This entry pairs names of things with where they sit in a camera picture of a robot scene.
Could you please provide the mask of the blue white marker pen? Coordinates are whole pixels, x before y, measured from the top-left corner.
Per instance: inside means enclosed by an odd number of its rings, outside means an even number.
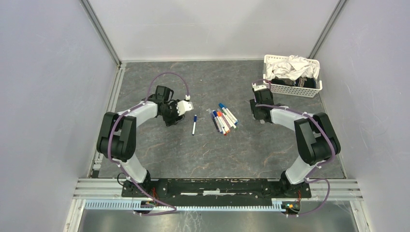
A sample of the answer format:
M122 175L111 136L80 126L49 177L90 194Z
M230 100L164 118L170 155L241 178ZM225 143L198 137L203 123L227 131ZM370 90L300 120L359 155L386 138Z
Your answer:
M194 117L193 117L192 132L191 132L192 136L194 136L194 135L195 135L195 130L196 130L196 122L197 122L197 115L194 115Z

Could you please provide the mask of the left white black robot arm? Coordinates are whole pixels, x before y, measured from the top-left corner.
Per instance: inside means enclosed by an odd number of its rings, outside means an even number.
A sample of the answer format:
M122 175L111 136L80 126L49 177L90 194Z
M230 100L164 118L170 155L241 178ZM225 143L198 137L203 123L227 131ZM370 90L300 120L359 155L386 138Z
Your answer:
M142 166L136 152L137 128L152 118L161 116L166 126L183 120L185 113L193 110L190 96L173 99L174 91L157 86L155 93L143 99L138 105L122 112L104 114L97 139L96 150L124 171L127 180L133 183L133 190L140 197L152 191L149 171Z

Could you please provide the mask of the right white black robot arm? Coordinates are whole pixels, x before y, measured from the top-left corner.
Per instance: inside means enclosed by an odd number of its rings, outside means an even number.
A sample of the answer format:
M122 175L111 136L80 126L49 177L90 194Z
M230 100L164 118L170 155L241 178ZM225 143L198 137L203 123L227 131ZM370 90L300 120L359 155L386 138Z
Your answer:
M313 170L335 159L341 145L326 113L309 114L274 104L273 94L265 85L252 85L254 98L250 108L254 119L284 126L295 133L298 157L279 180L279 191L292 197L307 184Z

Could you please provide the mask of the white plastic basket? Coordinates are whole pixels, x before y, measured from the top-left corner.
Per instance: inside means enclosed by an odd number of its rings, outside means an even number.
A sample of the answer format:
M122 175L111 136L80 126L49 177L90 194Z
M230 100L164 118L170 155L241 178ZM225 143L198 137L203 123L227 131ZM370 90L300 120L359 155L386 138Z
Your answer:
M273 93L312 98L323 89L322 80L319 77L316 80L316 88L290 87L272 84L270 80L265 79L264 71L265 64L263 69L263 80Z

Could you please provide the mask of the purple capped marker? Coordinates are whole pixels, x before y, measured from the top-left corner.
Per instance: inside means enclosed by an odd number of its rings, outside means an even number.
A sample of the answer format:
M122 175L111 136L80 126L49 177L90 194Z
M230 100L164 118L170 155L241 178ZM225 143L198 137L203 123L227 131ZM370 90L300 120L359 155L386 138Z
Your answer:
M228 119L226 118L225 114L221 111L219 111L219 113L221 114L222 119L224 120L224 123L226 124L227 128L230 130L230 128L232 127L231 124L229 123Z

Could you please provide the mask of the orange capped marker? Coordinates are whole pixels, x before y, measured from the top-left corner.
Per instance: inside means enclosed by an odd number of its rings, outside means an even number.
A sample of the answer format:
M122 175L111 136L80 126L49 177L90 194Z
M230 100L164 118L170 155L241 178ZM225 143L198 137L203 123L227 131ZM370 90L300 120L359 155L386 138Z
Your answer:
M223 129L225 131L225 133L229 133L230 132L230 128L229 128L229 124L227 124L223 118L223 115L220 111L217 111L217 115L219 117L219 120L221 121L221 124L223 126Z

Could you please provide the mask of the dark blue capped marker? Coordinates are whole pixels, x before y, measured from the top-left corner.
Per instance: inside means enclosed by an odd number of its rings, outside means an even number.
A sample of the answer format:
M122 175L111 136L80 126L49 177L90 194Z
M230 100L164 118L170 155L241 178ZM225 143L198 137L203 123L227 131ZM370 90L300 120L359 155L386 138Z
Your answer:
M220 124L218 123L217 118L216 118L215 115L213 114L213 111L208 108L208 109L207 109L207 112L208 112L208 114L211 116L212 121L213 121L213 123L214 123L214 125L215 125L217 131L218 131L219 133L223 134L223 135L226 135L226 134L223 132L222 127L221 127Z

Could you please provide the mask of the white cloth in basket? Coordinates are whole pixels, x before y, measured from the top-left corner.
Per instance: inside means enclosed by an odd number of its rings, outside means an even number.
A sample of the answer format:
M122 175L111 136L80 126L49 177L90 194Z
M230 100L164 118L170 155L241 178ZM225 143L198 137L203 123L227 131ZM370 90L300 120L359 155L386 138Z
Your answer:
M300 56L265 55L265 79L289 79L296 81L299 78L313 78L317 80L320 72L320 63L314 59Z

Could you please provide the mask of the black cloth in basket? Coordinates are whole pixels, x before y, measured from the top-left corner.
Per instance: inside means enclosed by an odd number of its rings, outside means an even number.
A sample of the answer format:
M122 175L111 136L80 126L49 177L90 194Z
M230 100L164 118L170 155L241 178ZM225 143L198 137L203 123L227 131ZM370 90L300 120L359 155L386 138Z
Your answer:
M296 80L288 78L274 78L270 80L272 84L290 86L290 87L303 87L303 88L316 88L316 81L314 78L299 77Z

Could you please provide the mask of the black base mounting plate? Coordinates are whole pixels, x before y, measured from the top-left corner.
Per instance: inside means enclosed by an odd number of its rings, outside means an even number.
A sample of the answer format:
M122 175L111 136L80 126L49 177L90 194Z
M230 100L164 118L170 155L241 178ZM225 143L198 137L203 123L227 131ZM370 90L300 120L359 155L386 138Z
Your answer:
M311 198L310 186L259 179L152 179L143 190L172 206L271 206L273 199Z

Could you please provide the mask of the aluminium frame rail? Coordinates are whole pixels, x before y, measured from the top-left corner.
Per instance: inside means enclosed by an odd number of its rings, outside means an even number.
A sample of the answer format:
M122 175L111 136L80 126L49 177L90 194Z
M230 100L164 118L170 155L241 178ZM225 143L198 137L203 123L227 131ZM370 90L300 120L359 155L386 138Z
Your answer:
M328 201L362 201L363 196L356 180L329 179L330 190L325 181L318 181L309 185L311 197L303 200L318 202L323 200L329 192ZM73 199L87 200L120 200L123 187L112 178L80 178L77 181Z

